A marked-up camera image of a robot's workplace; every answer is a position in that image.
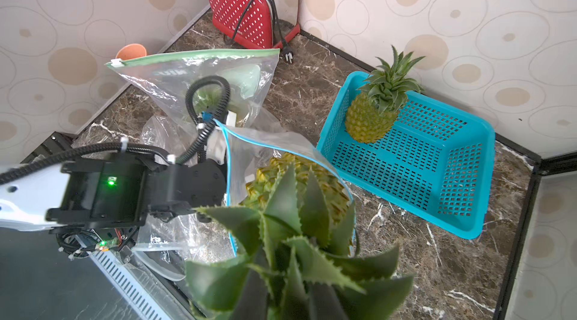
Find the plastic basket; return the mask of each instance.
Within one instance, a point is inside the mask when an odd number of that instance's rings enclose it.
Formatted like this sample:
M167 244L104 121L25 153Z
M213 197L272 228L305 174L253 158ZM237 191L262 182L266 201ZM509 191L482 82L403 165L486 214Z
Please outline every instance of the plastic basket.
M318 150L340 176L459 237L481 234L495 133L484 120L415 92L376 143L349 136L344 118L368 73L352 72L325 122Z

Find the yellow fruit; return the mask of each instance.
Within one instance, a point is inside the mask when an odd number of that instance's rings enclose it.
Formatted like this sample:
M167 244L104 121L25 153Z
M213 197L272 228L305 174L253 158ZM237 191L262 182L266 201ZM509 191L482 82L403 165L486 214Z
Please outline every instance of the yellow fruit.
M256 179L246 184L248 196L241 205L263 210L267 205L269 194L275 189L277 179L286 172L290 165L294 166L296 172L299 207L307 190L309 173L312 172L325 195L331 224L339 223L349 208L349 198L343 193L343 185L326 168L289 152L285 152L280 158L271 158L268 166L257 169Z
M347 110L344 126L347 133L357 142L374 143L383 138L393 126L399 111L379 113L361 92Z

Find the power cord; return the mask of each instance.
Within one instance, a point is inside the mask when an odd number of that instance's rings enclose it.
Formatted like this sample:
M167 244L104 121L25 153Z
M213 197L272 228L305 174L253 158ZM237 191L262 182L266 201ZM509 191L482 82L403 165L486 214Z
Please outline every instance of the power cord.
M233 36L230 39L230 42L227 44L232 44L234 42L234 38L237 36L238 33L238 29L241 27L241 23L242 20L244 19L246 13L248 12L250 6L253 4L255 0L249 0L249 2L246 4L246 7L244 8L244 10L241 13L241 17L238 19L238 23L237 26L234 28L234 32L233 32ZM272 32L273 32L273 38L274 38L274 32L275 32L275 28L278 31L278 35L280 38L280 42L283 46L281 52L281 57L283 57L283 59L285 60L286 63L290 63L292 64L292 59L294 58L294 52L292 51L292 48L288 45L287 41L285 40L285 37L282 34L282 31L280 30L280 23L279 23L279 14L276 11L276 3L275 0L270 0L270 6L272 8Z
M285 37L283 36L283 34L280 30L279 14L276 11L275 0L270 0L270 6L272 7L273 32L274 32L274 27L276 27L276 29L279 33L280 42L283 46L282 50L280 51L281 56L283 57L283 59L285 60L286 63L292 64L292 59L294 58L294 52L292 51L292 48L288 45L287 41L285 40Z

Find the black cable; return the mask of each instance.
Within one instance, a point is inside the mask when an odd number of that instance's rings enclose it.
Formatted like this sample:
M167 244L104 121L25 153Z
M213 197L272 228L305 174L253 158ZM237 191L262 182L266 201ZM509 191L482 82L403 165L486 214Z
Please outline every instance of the black cable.
M254 1L255 0L249 0L249 2L246 4L245 10L242 11L241 18L238 20L237 27L234 29L233 37L231 38L231 43L234 42L234 37L236 37L237 35L238 28L241 27L242 19L245 17L246 13L249 11L250 5Z
M270 0L270 6L272 7L272 22L273 22L273 24L272 24L272 26L273 26L272 31L273 31L273 33L274 33L274 30L275 30L274 27L277 28L277 30L278 30L278 32L279 32L279 37L280 37L279 40L281 41L281 43L283 43L283 46L285 46L287 42L286 42L286 40L285 40L285 37L283 37L282 32L280 31L279 14L278 14L278 12L276 11L275 0Z
M39 161L28 164L26 166L13 168L8 172L0 173L0 185L12 182L21 177L27 176L33 172L40 171L46 167L55 164L60 164L64 161L68 161L79 156L96 152L120 151L120 150L122 150L122 143L120 142L103 142L103 143L89 144L87 146L78 147L76 149L56 153L46 158L43 158ZM163 158L165 161L167 160L167 157L169 155L168 151L161 149L160 147L137 143L128 143L126 151L155 154Z
M213 118L217 120L222 120L223 115L226 113L226 107L228 105L228 101L230 100L230 85L228 84L227 80L220 77L220 76L207 76L205 78L201 78L198 81L191 84L188 87L188 91L186 92L185 99L187 99L185 105L188 114L193 118L197 118L197 114L194 111L194 105L192 103L192 97L196 91L200 88L204 87L205 85L220 85L222 91L220 92L220 101L216 106L214 112L212 112ZM192 156L194 156L198 151L204 150L204 146L208 141L212 131L214 130L216 123L210 121L204 124L204 128L201 129L198 133L198 136L195 138L194 142L191 146L184 151L183 154L177 157L176 164L182 165L186 163Z
M278 30L279 32L279 37L280 37L280 42L283 45L282 48L282 56L284 57L286 62L292 63L292 58L294 56L294 53L292 52L292 48L288 45L287 41L285 40L285 37L282 34L282 31L280 30L280 22L279 22L279 14L276 11L276 4L275 4L275 0L270 0L270 6L272 8L272 33L273 33L273 38L274 38L274 32L275 32L275 28Z

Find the marble countertop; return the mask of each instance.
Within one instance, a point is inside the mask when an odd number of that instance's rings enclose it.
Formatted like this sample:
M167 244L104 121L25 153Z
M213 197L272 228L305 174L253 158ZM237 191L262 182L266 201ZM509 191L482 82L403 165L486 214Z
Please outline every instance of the marble countertop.
M205 14L167 51L226 48L223 35ZM297 35L290 42L294 64L279 61L264 107L283 127L316 144L333 101L355 64ZM74 146L138 141L152 115L163 115L147 94L129 87L83 131ZM524 194L530 160L495 143L495 164L481 235L464 240L420 217L351 185L357 201L361 255L401 243L399 273L415 274L414 290L391 319L491 319L496 306Z

